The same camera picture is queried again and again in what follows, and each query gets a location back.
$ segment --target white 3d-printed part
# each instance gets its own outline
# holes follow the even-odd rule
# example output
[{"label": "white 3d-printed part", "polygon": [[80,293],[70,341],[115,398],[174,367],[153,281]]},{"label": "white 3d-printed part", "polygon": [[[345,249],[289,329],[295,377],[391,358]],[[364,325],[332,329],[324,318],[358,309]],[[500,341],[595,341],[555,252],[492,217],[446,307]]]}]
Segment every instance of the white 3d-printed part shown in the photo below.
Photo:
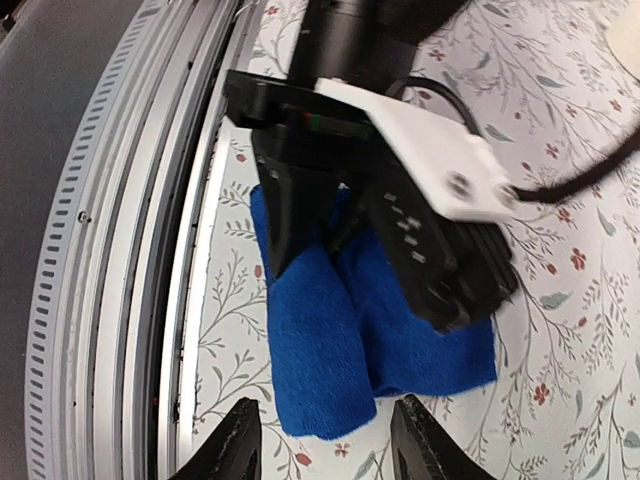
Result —
[{"label": "white 3d-printed part", "polygon": [[[500,222],[512,218],[512,185],[489,143],[448,118],[405,102],[331,79],[317,93],[363,110],[379,130],[431,207],[450,220]],[[456,195],[452,177],[467,181]]]}]

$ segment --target blue fabric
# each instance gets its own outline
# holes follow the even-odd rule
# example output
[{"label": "blue fabric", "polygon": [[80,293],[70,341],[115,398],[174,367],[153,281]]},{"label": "blue fabric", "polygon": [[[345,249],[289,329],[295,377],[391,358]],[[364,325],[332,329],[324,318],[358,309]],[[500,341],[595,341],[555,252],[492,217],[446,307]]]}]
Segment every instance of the blue fabric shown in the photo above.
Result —
[{"label": "blue fabric", "polygon": [[496,379],[489,320],[448,335],[413,315],[375,232],[336,266],[311,244],[274,281],[262,192],[251,213],[267,276],[276,409],[292,436],[333,440],[369,422],[374,397],[452,395]]}]

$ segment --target floral tablecloth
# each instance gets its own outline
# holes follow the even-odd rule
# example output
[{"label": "floral tablecloth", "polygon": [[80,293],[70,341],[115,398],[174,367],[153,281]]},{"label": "floral tablecloth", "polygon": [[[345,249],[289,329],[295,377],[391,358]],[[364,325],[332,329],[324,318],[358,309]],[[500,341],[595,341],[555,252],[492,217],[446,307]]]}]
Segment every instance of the floral tablecloth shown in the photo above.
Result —
[{"label": "floral tablecloth", "polygon": [[[284,75],[304,8],[300,0],[268,7],[252,71]],[[415,70],[467,101],[519,185],[575,173],[640,117],[640,86],[613,60],[586,2],[475,1],[424,45]],[[446,111],[428,92],[409,101]],[[261,402],[264,478],[392,479],[393,400],[335,443],[289,438],[279,427],[248,208],[257,177],[246,134],[233,146],[212,238],[194,447],[251,396]],[[499,380],[424,399],[496,478],[640,479],[639,189],[632,161],[570,202],[524,208],[504,225],[522,290],[495,319]]]}]

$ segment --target white object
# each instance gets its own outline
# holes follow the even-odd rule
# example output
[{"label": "white object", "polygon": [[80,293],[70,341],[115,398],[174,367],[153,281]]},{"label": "white object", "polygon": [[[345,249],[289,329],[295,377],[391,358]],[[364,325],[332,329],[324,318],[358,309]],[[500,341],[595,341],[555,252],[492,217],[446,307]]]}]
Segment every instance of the white object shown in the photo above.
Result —
[{"label": "white object", "polygon": [[[332,79],[319,79],[315,90],[363,110],[443,217],[490,222],[513,217],[513,202],[504,198],[510,179],[491,145],[464,125]],[[469,196],[463,198],[451,190],[452,175],[468,182]]]},{"label": "white object", "polygon": [[640,80],[640,0],[632,0],[626,10],[611,23],[607,43],[618,62]]}]

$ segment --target screw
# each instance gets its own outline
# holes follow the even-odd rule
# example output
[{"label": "screw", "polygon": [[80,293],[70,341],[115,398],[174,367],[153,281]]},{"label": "screw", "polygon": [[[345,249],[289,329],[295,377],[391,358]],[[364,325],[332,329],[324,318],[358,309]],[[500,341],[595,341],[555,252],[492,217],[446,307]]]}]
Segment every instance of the screw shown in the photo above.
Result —
[{"label": "screw", "polygon": [[89,214],[83,210],[78,214],[78,221],[80,223],[89,223],[91,219],[89,218]]},{"label": "screw", "polygon": [[449,190],[460,200],[471,199],[471,184],[464,175],[459,173],[451,173],[447,178],[447,186]]},{"label": "screw", "polygon": [[510,185],[502,185],[497,191],[498,198],[507,208],[513,208],[518,196]]}]

